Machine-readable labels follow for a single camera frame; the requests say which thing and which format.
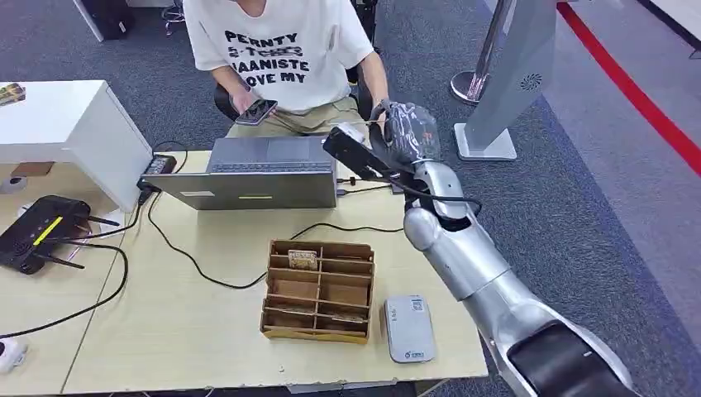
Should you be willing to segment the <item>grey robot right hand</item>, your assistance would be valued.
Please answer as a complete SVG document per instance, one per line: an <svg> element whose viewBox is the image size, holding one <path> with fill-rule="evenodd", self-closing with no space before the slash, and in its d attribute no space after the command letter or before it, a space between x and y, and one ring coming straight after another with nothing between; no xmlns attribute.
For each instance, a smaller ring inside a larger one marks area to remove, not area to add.
<svg viewBox="0 0 701 397"><path fill-rule="evenodd" d="M422 106L382 100L371 117L383 118L381 141L387 157L398 165L414 165L441 157L441 142L436 119Z"/></svg>

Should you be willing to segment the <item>person's right hand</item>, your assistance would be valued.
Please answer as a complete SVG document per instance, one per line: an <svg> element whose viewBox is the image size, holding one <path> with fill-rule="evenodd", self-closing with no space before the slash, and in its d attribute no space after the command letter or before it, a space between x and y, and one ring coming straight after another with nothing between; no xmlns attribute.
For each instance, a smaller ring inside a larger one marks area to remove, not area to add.
<svg viewBox="0 0 701 397"><path fill-rule="evenodd" d="M251 90L245 87L234 88L230 92L232 106L237 110L237 112L242 115L248 108L250 108L260 97Z"/></svg>

